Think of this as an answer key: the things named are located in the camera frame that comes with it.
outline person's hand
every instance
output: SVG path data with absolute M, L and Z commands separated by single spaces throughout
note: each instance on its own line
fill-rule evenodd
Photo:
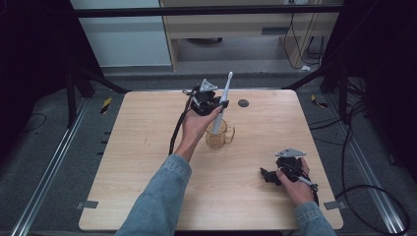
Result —
M 307 166 L 306 160 L 303 157 L 300 158 L 304 172 L 307 175 L 309 175 L 310 169 Z M 293 183 L 280 170 L 276 170 L 276 176 L 278 177 L 279 181 L 281 181 L 288 196 L 296 206 L 299 206 L 306 202 L 314 201 L 312 189 L 306 183 L 300 180 L 297 180 Z
M 181 144 L 175 150 L 175 153 L 190 161 L 197 143 L 204 135 L 208 125 L 218 116 L 221 109 L 222 106 L 219 106 L 207 116 L 200 116 L 192 109 L 188 111 L 182 123 Z

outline table top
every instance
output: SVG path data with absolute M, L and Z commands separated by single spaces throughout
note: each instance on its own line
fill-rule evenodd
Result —
M 306 152 L 310 177 L 319 185 L 320 207 L 331 226 L 341 228 L 339 210 L 323 205 L 334 196 L 295 91 L 232 89 L 228 99 L 223 119 L 236 129 L 233 142 L 213 150 L 205 138 L 200 140 L 177 230 L 297 229 L 295 205 L 284 188 L 266 183 L 260 172 L 260 167 L 275 170 L 275 154 L 286 148 Z M 241 99 L 249 106 L 240 107 Z M 180 90 L 125 95 L 89 193 L 88 200 L 98 205 L 83 209 L 82 229 L 117 230 L 122 225 L 168 155 L 186 100 Z M 180 130 L 175 147 L 181 135 Z

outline black cable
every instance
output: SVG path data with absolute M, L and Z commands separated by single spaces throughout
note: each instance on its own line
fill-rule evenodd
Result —
M 368 227 L 370 227 L 371 229 L 375 230 L 376 232 L 382 233 L 384 235 L 403 235 L 404 233 L 406 233 L 410 227 L 410 218 L 408 216 L 408 213 L 406 212 L 406 210 L 404 209 L 404 207 L 402 206 L 402 204 L 390 193 L 388 193 L 387 191 L 376 187 L 376 186 L 372 186 L 372 185 L 357 185 L 357 186 L 353 186 L 350 187 L 348 189 L 346 189 L 346 184 L 345 184 L 345 174 L 344 174 L 344 162 L 345 162 L 345 153 L 346 153 L 346 147 L 347 144 L 349 143 L 349 137 L 351 135 L 352 132 L 352 118 L 355 114 L 358 114 L 362 111 L 364 111 L 364 109 L 360 110 L 360 111 L 356 111 L 355 110 L 360 108 L 361 106 L 363 106 L 364 104 L 361 102 L 358 102 L 356 104 L 354 104 L 348 114 L 348 130 L 347 130 L 347 134 L 346 134 L 346 138 L 345 138 L 345 142 L 343 143 L 343 148 L 342 148 L 342 155 L 341 155 L 341 184 L 342 184 L 342 192 L 337 194 L 335 196 L 336 199 L 338 199 L 339 197 L 343 196 L 345 198 L 345 202 L 347 204 L 347 206 L 350 208 L 350 210 L 353 212 L 353 214 L 355 214 L 356 217 L 358 217 L 359 220 L 361 220 L 365 225 L 367 225 Z M 403 231 L 398 232 L 398 233 L 390 233 L 390 232 L 386 232 L 384 230 L 381 230 L 375 226 L 373 226 L 371 223 L 369 223 L 368 221 L 366 221 L 365 219 L 363 219 L 359 213 L 352 207 L 352 204 L 349 202 L 349 199 L 347 197 L 347 192 L 353 190 L 353 189 L 358 189 L 358 188 L 373 188 L 379 191 L 382 191 L 384 193 L 386 193 L 392 200 L 395 201 L 395 203 L 399 206 L 399 208 L 402 210 L 403 215 L 405 216 L 406 219 L 406 225 Z
M 183 113 L 181 113 L 181 116 L 178 119 L 177 125 L 175 126 L 174 133 L 172 134 L 171 143 L 169 145 L 169 154 L 168 155 L 172 154 L 172 152 L 174 151 L 175 140 L 177 138 L 178 131 L 180 130 L 181 124 L 184 121 L 185 115 L 187 114 L 187 112 L 189 112 L 191 110 L 191 109 L 189 109 L 190 102 L 191 102 L 191 96 L 189 95 L 187 103 L 186 103 L 185 108 L 184 108 L 184 111 L 183 111 Z
M 327 127 L 329 127 L 329 126 L 332 126 L 332 125 L 336 124 L 336 123 L 337 123 L 337 122 L 339 122 L 339 121 L 341 121 L 341 119 L 337 119 L 337 120 L 335 120 L 335 121 L 333 121 L 333 122 L 330 122 L 330 123 L 328 123 L 328 124 L 325 124 L 325 125 L 323 125 L 323 126 L 310 128 L 310 130 L 320 130 L 320 129 L 323 129 L 323 128 L 327 128 Z
M 301 55 L 301 48 L 300 48 L 300 45 L 298 44 L 298 40 L 297 40 L 297 37 L 296 37 L 296 35 L 295 35 L 295 30 L 294 30 L 294 24 L 293 24 L 293 22 L 294 22 L 294 13 L 292 13 L 292 14 L 291 14 L 291 21 L 290 21 L 290 23 L 289 23 L 288 31 L 287 31 L 287 33 L 286 33 L 286 35 L 285 35 L 285 37 L 284 37 L 284 42 L 283 42 L 283 44 L 284 44 L 284 51 L 285 51 L 285 54 L 286 54 L 286 56 L 287 56 L 288 60 L 289 60 L 290 58 L 289 58 L 288 52 L 287 52 L 286 47 L 285 47 L 285 45 L 286 45 L 286 37 L 287 37 L 287 35 L 289 34 L 289 31 L 290 31 L 290 30 L 292 30 L 292 34 L 294 35 L 294 40 L 295 40 L 295 44 L 297 45 L 298 55 L 300 56 L 300 59 L 301 59 L 301 60 L 302 60 L 302 61 L 306 64 L 306 66 L 313 66 L 313 65 L 317 65 L 317 64 L 319 64 L 319 62 L 317 62 L 317 63 L 309 63 L 309 62 L 304 61 L 303 56 Z M 295 66 L 293 66 L 293 65 L 291 64 L 291 62 L 290 62 L 289 64 L 291 65 L 291 67 L 292 67 L 293 69 L 301 69 L 301 68 L 302 68 L 302 67 L 295 67 Z
M 30 132 L 30 131 L 37 130 L 37 129 L 39 129 L 42 125 L 44 125 L 44 124 L 45 124 L 45 122 L 46 122 L 46 115 L 44 115 L 44 114 L 42 114 L 42 113 L 33 113 L 31 116 L 34 116 L 34 115 L 40 115 L 40 116 L 43 116 L 43 121 L 40 123 L 40 125 L 37 125 L 37 126 L 36 126 L 36 127 L 34 127 L 34 128 L 31 128 L 31 129 L 28 129 L 28 130 L 23 130 L 23 133 L 27 133 L 27 132 Z
M 317 138 L 313 138 L 313 140 L 320 141 L 320 142 L 330 144 L 330 145 L 343 146 L 343 144 L 337 144 L 337 143 L 333 143 L 333 142 L 329 142 L 329 141 L 325 141 L 325 140 L 321 140 L 321 139 L 317 139 Z
M 310 123 L 308 125 L 309 126 L 316 125 L 316 124 L 320 124 L 320 123 L 323 123 L 323 122 L 326 122 L 326 121 L 330 121 L 330 120 L 334 120 L 334 119 L 337 119 L 337 118 L 329 118 L 329 119 L 326 119 L 326 120 L 316 121 L 316 122 Z
M 321 41 L 321 44 L 320 44 L 319 52 L 310 52 L 310 48 L 311 48 L 311 45 L 312 45 L 314 39 L 315 39 L 314 36 L 312 36 L 312 38 L 310 39 L 309 45 L 307 47 L 307 55 L 311 59 L 322 60 L 322 58 L 323 58 L 323 52 L 324 52 L 324 47 L 325 47 L 325 37 L 322 36 L 322 41 Z

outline denim jacket sleeve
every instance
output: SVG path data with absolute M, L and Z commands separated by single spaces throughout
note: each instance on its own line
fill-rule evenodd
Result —
M 295 218 L 300 226 L 300 235 L 336 235 L 315 202 L 308 202 L 295 208 Z
M 190 164 L 179 155 L 169 155 L 116 235 L 174 235 L 190 177 Z

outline clear glass cup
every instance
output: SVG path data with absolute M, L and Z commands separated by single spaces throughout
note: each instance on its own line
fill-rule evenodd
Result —
M 206 144 L 212 149 L 220 149 L 226 144 L 233 141 L 235 135 L 235 128 L 227 125 L 224 120 L 221 120 L 220 127 L 217 134 L 214 134 L 212 129 L 213 122 L 211 122 L 206 129 Z

